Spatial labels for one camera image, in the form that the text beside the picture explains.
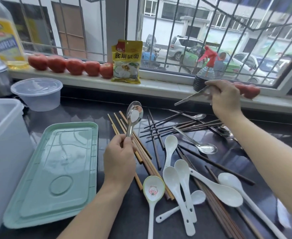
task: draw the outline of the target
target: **green plastic tray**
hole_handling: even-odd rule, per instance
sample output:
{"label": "green plastic tray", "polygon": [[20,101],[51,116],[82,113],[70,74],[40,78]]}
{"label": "green plastic tray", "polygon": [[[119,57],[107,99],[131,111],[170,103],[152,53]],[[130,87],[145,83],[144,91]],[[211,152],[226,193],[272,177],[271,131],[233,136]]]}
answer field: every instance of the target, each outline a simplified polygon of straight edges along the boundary
{"label": "green plastic tray", "polygon": [[8,204],[3,221],[24,228],[77,215],[96,195],[98,126],[47,127]]}

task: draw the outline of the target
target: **hand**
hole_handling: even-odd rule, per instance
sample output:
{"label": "hand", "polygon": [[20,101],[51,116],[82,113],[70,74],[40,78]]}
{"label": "hand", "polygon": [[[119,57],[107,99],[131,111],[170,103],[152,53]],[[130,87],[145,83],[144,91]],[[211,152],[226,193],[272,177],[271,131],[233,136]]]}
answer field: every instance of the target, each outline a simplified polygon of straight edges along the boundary
{"label": "hand", "polygon": [[111,184],[127,192],[135,175],[135,146],[125,134],[116,135],[104,152],[104,184]]}
{"label": "hand", "polygon": [[212,93],[212,109],[215,115],[227,125],[228,121],[243,116],[240,106],[240,91],[227,80],[209,80]]}

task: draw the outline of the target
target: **cooking oil bottle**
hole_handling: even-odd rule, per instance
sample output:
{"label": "cooking oil bottle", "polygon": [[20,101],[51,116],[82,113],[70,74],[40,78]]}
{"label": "cooking oil bottle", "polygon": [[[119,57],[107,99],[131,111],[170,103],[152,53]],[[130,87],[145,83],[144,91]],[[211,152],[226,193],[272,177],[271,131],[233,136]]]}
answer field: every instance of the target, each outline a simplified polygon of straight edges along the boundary
{"label": "cooking oil bottle", "polygon": [[28,67],[27,58],[13,18],[8,9],[0,3],[0,59],[11,69]]}

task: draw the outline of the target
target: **green car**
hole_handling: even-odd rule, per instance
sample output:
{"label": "green car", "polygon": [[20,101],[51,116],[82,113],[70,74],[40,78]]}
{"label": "green car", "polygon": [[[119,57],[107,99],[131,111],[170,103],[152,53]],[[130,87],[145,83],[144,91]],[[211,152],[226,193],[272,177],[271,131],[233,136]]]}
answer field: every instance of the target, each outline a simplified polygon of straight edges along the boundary
{"label": "green car", "polygon": [[[217,47],[210,46],[210,48],[214,51],[217,51]],[[200,56],[201,46],[194,46],[192,48],[189,48],[185,52],[185,56],[180,57],[180,66],[188,69],[191,74],[197,74],[201,68],[205,67],[209,61],[209,59],[202,65],[198,64],[198,58]],[[226,59],[223,61],[225,65],[229,62],[230,55],[226,53]],[[226,71],[226,76],[236,76],[236,73],[238,73],[240,70],[240,66],[237,65],[233,60],[230,61]]]}

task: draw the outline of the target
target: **bottle label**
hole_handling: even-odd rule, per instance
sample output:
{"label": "bottle label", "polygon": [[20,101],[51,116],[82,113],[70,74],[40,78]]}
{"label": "bottle label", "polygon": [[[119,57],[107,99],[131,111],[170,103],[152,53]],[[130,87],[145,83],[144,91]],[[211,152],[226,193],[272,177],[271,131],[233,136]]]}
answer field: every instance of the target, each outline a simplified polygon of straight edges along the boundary
{"label": "bottle label", "polygon": [[17,40],[13,24],[9,20],[0,19],[0,58],[10,61],[25,61],[23,48]]}

